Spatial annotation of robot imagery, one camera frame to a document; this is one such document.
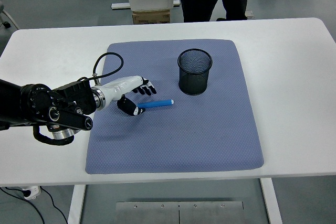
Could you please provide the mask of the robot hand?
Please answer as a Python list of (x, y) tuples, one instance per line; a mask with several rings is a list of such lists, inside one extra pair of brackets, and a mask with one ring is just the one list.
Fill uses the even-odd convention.
[(155, 87), (148, 79), (141, 76), (130, 76), (119, 78), (98, 88), (97, 96), (100, 104), (98, 109), (104, 109), (112, 101), (117, 101), (117, 107), (130, 116), (136, 116), (145, 112), (145, 108), (138, 107), (125, 95), (129, 92), (139, 93), (141, 95), (157, 94)]

